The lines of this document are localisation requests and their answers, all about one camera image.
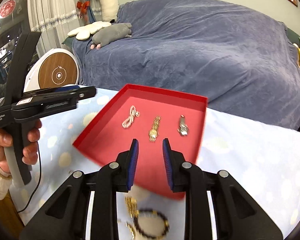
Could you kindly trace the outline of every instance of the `black beaded bracelet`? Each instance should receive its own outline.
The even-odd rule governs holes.
[[[141,214],[141,213],[151,213],[153,215],[157,215],[157,216],[161,217],[161,219],[163,220],[163,223],[164,223],[164,231],[161,234],[161,236],[148,235],[146,232],[144,232],[140,228],[138,219],[139,219],[139,214]],[[137,210],[137,213],[133,217],[133,224],[134,224],[136,230],[139,232],[139,234],[141,234],[143,237],[148,238],[148,239],[157,239],[157,240],[163,239],[167,235],[167,233],[169,232],[169,228],[170,228],[167,217],[164,214],[162,214],[161,212],[153,210],[153,209],[139,209],[139,210]]]

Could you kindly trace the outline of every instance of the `human hand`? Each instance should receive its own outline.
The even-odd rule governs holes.
[[[28,140],[31,143],[27,147],[23,148],[22,161],[25,164],[34,165],[38,160],[38,140],[40,139],[40,132],[38,129],[41,128],[41,126],[41,121],[37,120],[34,126],[35,128],[28,133]],[[3,148],[10,147],[12,145],[12,136],[5,130],[0,129],[0,168],[6,173],[10,173],[10,169]]]

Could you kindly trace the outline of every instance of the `polka dot tablecloth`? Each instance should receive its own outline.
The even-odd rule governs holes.
[[[42,119],[39,147],[42,180],[29,207],[20,214],[26,224],[54,191],[76,170],[84,173],[100,169],[83,157],[72,143],[116,91],[98,89],[94,98],[82,100],[78,108]],[[266,125],[242,117],[208,109],[197,163],[201,169],[216,173],[227,170],[267,212],[286,237],[300,220],[300,133]],[[39,164],[33,166],[32,181],[23,189],[12,185],[11,196],[17,210],[26,205],[39,179]],[[117,193],[120,239],[131,239],[125,222],[133,224],[124,197]],[[140,187],[128,193],[138,208],[152,208],[167,216],[168,240],[182,240],[185,202],[173,201]],[[145,230],[155,233],[157,221],[144,221]],[[214,239],[216,229],[213,226]]]

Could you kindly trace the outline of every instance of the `blue blanket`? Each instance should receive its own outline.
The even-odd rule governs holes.
[[[120,6],[132,38],[90,50],[74,40],[80,81],[203,95],[209,107],[267,124],[300,126],[300,68],[286,26],[219,0],[139,0]]]

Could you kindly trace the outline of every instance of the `curtain tieback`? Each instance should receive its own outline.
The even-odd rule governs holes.
[[[90,2],[89,1],[85,1],[84,3],[82,3],[82,2],[77,2],[77,8],[79,9],[79,10],[81,10],[80,11],[80,18],[82,18],[82,16],[84,15],[84,14],[86,14],[87,13],[87,9],[88,9],[88,6],[90,5]]]

